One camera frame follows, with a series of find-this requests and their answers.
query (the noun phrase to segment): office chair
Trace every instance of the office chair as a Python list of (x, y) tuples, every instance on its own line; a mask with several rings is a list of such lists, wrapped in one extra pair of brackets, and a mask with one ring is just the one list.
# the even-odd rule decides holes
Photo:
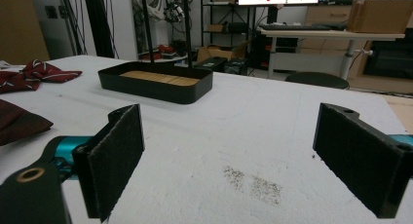
[(346, 80), (320, 72), (298, 72), (291, 75), (288, 75), (285, 78), (286, 82), (321, 86), (333, 89), (346, 90), (350, 87), (349, 82)]

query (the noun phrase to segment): maroon fabric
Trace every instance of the maroon fabric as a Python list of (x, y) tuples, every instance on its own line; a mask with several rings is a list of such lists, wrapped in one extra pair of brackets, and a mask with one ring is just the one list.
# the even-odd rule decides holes
[(33, 60), (21, 72), (0, 71), (0, 93), (36, 91), (41, 82), (64, 83), (81, 74), (82, 71), (62, 71), (46, 62)]
[(49, 120), (0, 99), (0, 146), (47, 131)]

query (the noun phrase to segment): white desk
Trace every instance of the white desk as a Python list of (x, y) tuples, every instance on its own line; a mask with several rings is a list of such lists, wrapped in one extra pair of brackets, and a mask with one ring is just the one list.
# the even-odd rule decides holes
[[(0, 147), (0, 183), (36, 161), (55, 136), (94, 135), (110, 111), (140, 103), (146, 150), (110, 223), (413, 220), (412, 183), (396, 219), (378, 220), (313, 150), (321, 102), (354, 109), (384, 133), (404, 133), (383, 98), (214, 73), (209, 93), (179, 105), (103, 90), (97, 71), (122, 62), (93, 56), (54, 60), (63, 70), (84, 73), (65, 84), (41, 84), (37, 92), (0, 95), (55, 123), (41, 135)], [(78, 181), (62, 186), (73, 223), (99, 223), (88, 218)]]
[[(354, 33), (348, 31), (267, 31), (263, 29), (261, 33), (267, 37), (273, 37), (272, 53), (270, 54), (270, 64), (268, 66), (268, 78), (273, 76), (275, 67), (280, 70), (302, 70), (308, 69), (308, 67), (319, 69), (321, 66), (326, 66), (327, 70), (331, 70), (339, 66), (340, 77), (346, 80), (353, 61), (356, 40), (394, 41), (396, 38), (404, 38), (404, 34)], [(350, 40), (350, 43), (346, 54), (341, 57), (304, 54), (282, 54), (282, 56), (276, 57), (274, 52), (277, 47), (277, 37)], [(279, 68), (280, 65), (284, 63), (288, 63), (289, 65)]]

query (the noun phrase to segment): brass screw hole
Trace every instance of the brass screw hole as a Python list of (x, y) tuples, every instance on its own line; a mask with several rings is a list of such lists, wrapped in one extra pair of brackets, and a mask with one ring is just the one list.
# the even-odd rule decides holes
[(18, 182), (30, 182), (33, 181), (45, 173), (43, 168), (30, 168), (21, 172), (17, 178)]

